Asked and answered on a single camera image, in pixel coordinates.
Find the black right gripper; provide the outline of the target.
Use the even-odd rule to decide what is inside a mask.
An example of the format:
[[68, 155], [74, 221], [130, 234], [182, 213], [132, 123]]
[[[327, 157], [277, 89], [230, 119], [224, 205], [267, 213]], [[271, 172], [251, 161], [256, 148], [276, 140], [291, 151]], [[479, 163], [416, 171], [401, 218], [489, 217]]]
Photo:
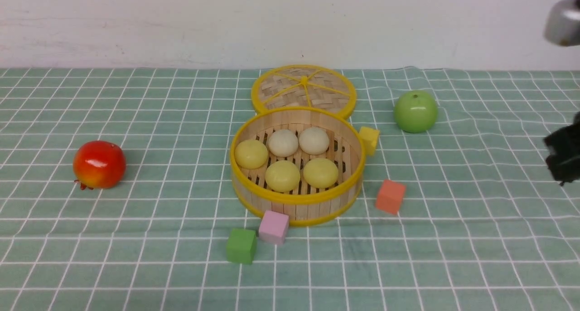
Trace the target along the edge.
[[560, 186], [580, 178], [580, 113], [571, 125], [559, 128], [543, 138], [548, 149], [546, 165]]

